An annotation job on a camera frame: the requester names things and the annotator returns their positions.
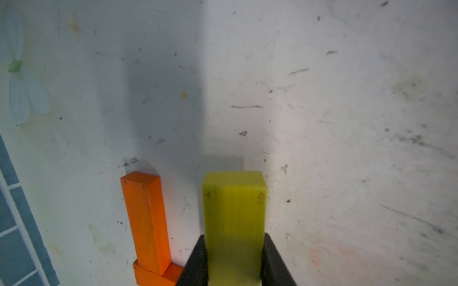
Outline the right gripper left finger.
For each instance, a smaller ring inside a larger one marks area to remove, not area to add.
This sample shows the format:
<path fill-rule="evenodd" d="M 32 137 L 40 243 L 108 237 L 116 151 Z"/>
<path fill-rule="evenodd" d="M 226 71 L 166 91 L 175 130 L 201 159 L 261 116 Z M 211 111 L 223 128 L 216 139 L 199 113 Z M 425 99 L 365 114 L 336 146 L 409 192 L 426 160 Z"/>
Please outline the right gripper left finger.
<path fill-rule="evenodd" d="M 201 235 L 176 283 L 176 286 L 207 286 L 208 260 L 205 236 Z"/>

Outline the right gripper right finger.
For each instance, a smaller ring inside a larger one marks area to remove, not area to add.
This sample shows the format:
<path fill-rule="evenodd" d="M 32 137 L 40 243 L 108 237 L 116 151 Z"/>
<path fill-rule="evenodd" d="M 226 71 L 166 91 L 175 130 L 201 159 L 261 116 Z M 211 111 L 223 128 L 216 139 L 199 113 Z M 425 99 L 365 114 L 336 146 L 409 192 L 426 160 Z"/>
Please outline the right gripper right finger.
<path fill-rule="evenodd" d="M 261 282 L 262 286 L 297 286 L 268 233 L 264 234 Z"/>

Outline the yellow block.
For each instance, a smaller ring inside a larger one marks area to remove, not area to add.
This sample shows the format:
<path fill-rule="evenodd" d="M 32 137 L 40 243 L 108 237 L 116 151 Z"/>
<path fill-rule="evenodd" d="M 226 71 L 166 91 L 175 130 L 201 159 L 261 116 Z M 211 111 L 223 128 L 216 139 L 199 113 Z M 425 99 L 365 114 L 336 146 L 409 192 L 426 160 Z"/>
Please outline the yellow block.
<path fill-rule="evenodd" d="M 202 198 L 208 284 L 260 285 L 267 200 L 262 172 L 208 172 Z"/>

